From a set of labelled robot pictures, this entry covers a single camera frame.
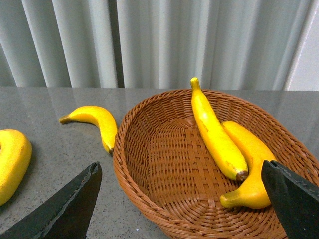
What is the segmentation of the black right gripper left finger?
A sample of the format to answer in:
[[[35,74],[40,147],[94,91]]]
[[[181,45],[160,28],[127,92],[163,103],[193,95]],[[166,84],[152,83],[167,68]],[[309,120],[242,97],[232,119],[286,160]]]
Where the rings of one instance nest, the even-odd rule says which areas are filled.
[[[29,215],[1,233],[2,239],[85,239],[102,181],[92,163]]]

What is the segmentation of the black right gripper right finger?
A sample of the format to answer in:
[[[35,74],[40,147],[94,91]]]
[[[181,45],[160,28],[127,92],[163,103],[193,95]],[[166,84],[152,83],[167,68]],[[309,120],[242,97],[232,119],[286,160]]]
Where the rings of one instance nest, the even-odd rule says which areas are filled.
[[[290,239],[319,237],[319,187],[276,161],[264,161],[262,182]]]

